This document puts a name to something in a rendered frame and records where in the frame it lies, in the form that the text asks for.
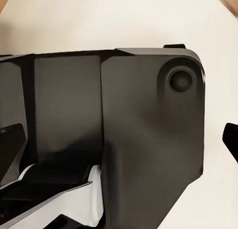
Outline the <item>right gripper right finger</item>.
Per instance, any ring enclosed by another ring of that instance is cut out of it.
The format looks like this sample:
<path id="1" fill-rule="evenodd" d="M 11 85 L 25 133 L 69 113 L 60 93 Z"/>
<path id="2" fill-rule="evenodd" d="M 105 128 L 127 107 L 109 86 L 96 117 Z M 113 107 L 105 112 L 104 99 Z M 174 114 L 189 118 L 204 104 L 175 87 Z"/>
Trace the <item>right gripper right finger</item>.
<path id="1" fill-rule="evenodd" d="M 238 163 L 238 125 L 227 123 L 222 140 Z"/>

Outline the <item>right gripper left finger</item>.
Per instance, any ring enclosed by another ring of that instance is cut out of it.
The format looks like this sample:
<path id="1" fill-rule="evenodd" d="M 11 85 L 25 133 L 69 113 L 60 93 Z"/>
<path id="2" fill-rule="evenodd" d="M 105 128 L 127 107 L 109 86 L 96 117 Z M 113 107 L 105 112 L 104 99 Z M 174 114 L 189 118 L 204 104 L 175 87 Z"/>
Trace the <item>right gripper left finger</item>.
<path id="1" fill-rule="evenodd" d="M 0 128 L 0 182 L 26 141 L 22 123 Z"/>

